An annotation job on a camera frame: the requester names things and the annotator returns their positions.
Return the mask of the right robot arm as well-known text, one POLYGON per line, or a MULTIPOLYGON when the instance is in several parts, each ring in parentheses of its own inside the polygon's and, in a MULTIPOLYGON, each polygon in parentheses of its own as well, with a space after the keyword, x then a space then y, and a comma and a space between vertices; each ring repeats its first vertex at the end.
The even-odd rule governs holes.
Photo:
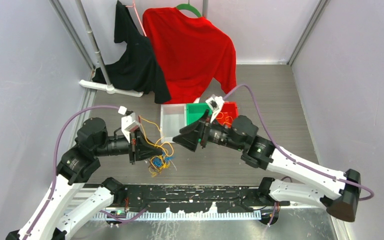
POLYGON ((258 135, 259 128, 244 116, 236 117, 231 126, 210 122, 209 112, 183 127, 173 137, 176 144, 195 152, 214 143, 241 152, 241 160, 252 168, 287 175, 298 183, 264 177, 257 198, 263 205, 275 202, 298 202, 326 210, 345 222, 356 220, 361 190, 361 174, 354 170, 333 170, 298 157, 283 147, 258 135))

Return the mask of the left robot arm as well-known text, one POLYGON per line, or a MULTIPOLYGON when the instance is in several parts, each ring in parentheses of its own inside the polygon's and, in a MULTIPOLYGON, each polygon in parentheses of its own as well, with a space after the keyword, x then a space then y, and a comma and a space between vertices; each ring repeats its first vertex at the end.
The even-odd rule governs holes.
POLYGON ((75 142, 56 166, 55 185, 47 192, 52 196, 45 196, 23 228, 10 232, 6 239, 70 240, 99 211, 127 201, 126 187, 108 177, 91 197, 67 212, 69 203, 101 166, 99 157, 128 155, 134 164, 163 153, 161 148, 148 142, 139 127, 129 137, 109 136, 105 121, 99 117, 83 123, 75 142))

